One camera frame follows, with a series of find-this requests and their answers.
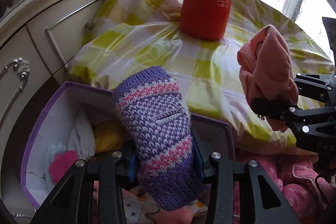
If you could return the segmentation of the purple knitted sock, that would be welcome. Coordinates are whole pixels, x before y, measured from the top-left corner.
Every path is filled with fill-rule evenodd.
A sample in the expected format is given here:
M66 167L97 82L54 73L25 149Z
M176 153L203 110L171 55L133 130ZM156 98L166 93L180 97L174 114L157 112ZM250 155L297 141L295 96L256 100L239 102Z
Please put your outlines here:
M195 169L191 117L176 80L159 66L135 73L113 92L113 108L133 137L138 180L160 208L177 210L204 186Z

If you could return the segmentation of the red thermos flask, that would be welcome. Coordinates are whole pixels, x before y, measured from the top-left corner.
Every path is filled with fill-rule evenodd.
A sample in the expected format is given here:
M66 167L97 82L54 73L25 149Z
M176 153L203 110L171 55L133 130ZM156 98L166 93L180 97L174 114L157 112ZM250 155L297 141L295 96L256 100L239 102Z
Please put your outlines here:
M193 38L214 41L224 36L231 0L183 0L180 28Z

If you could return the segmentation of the magenta fuzzy glove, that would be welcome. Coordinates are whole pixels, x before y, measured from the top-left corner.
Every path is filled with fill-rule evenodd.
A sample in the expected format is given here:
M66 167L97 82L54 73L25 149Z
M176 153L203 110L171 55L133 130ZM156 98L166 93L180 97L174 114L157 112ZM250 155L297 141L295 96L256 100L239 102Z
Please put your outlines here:
M74 150L56 155L49 167L52 183L56 185L77 160L78 155Z

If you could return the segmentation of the light blue cloth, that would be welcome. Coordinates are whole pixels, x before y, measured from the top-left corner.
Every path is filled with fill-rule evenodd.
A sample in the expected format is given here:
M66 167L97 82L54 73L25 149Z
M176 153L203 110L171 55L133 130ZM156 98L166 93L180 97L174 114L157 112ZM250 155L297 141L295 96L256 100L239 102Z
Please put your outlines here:
M51 145L47 150L47 159L49 162L53 162L56 155L61 155L67 152L67 145L60 142L58 144Z

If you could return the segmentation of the yellow checkered plastic tablecloth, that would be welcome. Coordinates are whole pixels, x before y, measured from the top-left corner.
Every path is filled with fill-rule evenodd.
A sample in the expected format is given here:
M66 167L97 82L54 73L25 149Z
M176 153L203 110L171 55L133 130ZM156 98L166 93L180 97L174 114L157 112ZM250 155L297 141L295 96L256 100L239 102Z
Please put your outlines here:
M237 52L264 26L287 42L295 73L328 74L327 54L298 25L259 0L232 0L224 37L207 42L179 29L183 0L105 0L83 47L71 60L72 81L114 89L129 75L159 65L179 84L190 111L228 122L238 148L305 155L290 130L273 131L248 106Z

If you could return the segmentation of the pink quilted pajamas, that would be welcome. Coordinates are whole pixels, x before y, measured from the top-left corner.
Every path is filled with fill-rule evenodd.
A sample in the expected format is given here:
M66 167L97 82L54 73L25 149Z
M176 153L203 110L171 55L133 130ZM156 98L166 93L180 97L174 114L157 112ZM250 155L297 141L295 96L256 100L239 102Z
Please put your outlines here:
M264 168L301 223L316 223L327 201L335 195L335 187L318 177L310 156L236 151L236 161L247 163L249 160L256 160Z

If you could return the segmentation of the pink fleece cloth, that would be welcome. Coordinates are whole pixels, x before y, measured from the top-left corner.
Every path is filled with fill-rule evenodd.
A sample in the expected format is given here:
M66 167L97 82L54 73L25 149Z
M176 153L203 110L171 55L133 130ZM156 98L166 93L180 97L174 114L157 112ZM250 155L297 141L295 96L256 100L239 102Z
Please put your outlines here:
M279 106L297 104L298 88L293 80L289 47L273 25L263 27L237 53L240 65L239 78L246 101L252 111L265 117L272 130L284 132L284 121L270 117Z

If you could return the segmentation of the orange mesh sponge bag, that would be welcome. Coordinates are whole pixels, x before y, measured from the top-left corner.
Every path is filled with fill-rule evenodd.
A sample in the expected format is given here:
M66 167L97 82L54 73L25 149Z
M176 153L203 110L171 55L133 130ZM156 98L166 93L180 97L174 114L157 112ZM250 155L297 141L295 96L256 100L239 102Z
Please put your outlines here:
M124 142L124 128L118 120L101 122L93 127L96 153L120 149Z

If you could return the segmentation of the purple storage box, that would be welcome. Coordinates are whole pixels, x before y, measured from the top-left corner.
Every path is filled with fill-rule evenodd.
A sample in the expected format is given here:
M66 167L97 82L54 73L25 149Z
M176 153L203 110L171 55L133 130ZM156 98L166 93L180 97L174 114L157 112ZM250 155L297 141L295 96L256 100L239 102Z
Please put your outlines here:
M56 155L75 151L78 159L90 160L98 151L93 129L108 122L110 136L131 139L116 121L112 92L65 82L48 101L27 142L21 164L21 186L38 209L54 187L49 168Z

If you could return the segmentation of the cream wooden cabinet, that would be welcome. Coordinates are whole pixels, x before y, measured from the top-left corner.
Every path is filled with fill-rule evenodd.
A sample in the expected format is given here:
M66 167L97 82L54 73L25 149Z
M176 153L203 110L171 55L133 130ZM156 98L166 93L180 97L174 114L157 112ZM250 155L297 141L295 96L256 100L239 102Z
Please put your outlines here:
M1 18L1 201L18 219L35 213L20 174L29 134L104 1L21 0Z

